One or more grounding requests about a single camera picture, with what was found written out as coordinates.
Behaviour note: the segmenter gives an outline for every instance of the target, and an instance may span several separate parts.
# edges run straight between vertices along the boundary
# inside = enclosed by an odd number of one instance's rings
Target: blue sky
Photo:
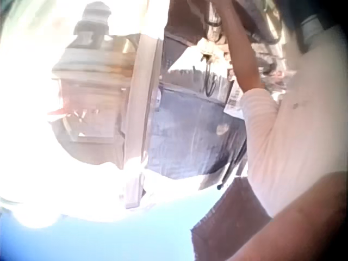
[[[1,257],[5,261],[194,260],[190,229],[221,193],[214,186],[114,223],[68,217],[48,228],[30,229],[4,214]]]

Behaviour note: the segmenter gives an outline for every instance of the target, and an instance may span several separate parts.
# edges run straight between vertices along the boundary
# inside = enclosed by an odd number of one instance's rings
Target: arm
[[[347,173],[333,173],[280,212],[228,261],[317,260],[346,218]]]
[[[233,70],[243,92],[262,88],[255,53],[247,38],[232,0],[212,0],[227,36]]]

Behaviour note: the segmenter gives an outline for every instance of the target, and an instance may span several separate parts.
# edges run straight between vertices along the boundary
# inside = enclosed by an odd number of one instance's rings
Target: white cloth
[[[264,89],[241,99],[248,179],[275,216],[324,175],[347,171],[347,53],[336,28],[316,37],[281,106]]]

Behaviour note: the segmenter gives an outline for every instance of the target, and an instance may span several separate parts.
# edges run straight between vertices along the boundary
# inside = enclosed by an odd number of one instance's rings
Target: person
[[[344,34],[337,26],[320,27],[311,15],[306,20],[310,23],[298,23],[303,25],[306,51],[296,62],[297,73],[278,105],[263,87],[254,51],[232,1],[211,1],[221,16],[233,70],[244,93],[240,104],[247,131],[248,181],[274,218],[232,260],[307,260],[315,251],[306,247],[316,245],[317,251],[322,246],[318,240],[337,231],[346,217]],[[287,236],[279,240],[277,233]],[[277,247],[270,250],[263,242]],[[269,251],[261,256],[265,249]],[[254,259],[247,259],[248,253]]]

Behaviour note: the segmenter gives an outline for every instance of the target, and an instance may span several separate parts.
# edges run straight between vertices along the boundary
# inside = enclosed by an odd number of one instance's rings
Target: sky
[[[113,223],[66,217],[30,229],[11,215],[0,218],[2,261],[190,261],[190,229],[222,195],[215,186]]]

